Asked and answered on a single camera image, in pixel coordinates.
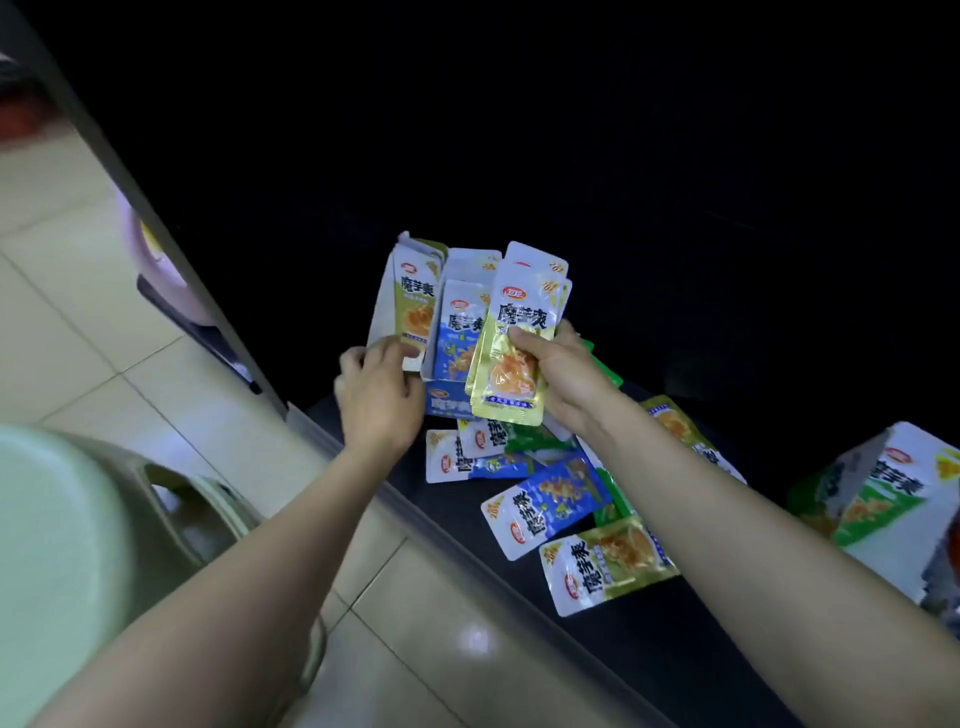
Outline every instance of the beige floor tile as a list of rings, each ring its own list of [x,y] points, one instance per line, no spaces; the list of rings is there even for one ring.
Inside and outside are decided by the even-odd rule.
[[[332,632],[333,628],[347,613],[349,607],[332,589],[330,594],[324,599],[324,607],[320,610],[320,616],[324,619],[327,633]]]
[[[374,501],[357,525],[333,588],[352,604],[383,569],[406,538],[403,526]]]
[[[284,725],[462,728],[456,716],[350,613],[330,635],[313,688]]]
[[[60,125],[0,150],[0,233],[108,195],[107,173],[80,136]]]
[[[555,648],[520,632],[479,587],[452,578],[449,565],[412,541],[353,609],[471,726],[638,725]]]
[[[196,473],[223,480],[120,376],[47,417],[43,424],[106,440],[139,452],[179,473]]]
[[[286,505],[326,465],[265,397],[252,394],[189,338],[124,376],[264,516]]]
[[[0,250],[118,372],[183,336],[137,293],[112,197],[11,233]]]
[[[0,422],[34,422],[113,370],[0,256]]]

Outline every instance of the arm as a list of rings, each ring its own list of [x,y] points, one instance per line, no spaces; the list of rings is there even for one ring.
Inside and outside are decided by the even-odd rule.
[[[960,645],[829,541],[684,447],[593,366],[564,322],[547,408],[582,435],[760,676],[810,725],[953,725]]]
[[[394,337],[341,356],[346,447],[298,497],[132,624],[34,726],[260,725],[373,493],[423,419]]]

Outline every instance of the person's right arm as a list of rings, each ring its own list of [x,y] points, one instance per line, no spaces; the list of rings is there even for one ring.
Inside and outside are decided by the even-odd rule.
[[[960,724],[960,645],[811,528],[686,448],[573,328],[519,328],[547,409],[582,435],[756,671],[810,725]]]

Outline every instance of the hand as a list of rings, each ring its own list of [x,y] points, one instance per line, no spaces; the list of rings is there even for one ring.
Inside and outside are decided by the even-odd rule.
[[[557,326],[553,341],[520,327],[510,329],[514,345],[531,353],[550,388],[546,392],[546,410],[567,429],[587,436],[599,421],[599,414],[611,396],[620,393],[580,341],[567,319]]]
[[[404,357],[419,353],[397,336],[384,336],[369,349],[353,347],[340,355],[333,395],[348,449],[385,458],[392,467],[413,444],[423,422],[425,388],[419,375],[406,375],[402,367]]]

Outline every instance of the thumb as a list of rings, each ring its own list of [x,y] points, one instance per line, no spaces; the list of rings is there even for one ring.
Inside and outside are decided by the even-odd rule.
[[[510,340],[525,352],[531,353],[537,359],[544,359],[550,354],[550,342],[542,336],[520,327],[510,328]]]

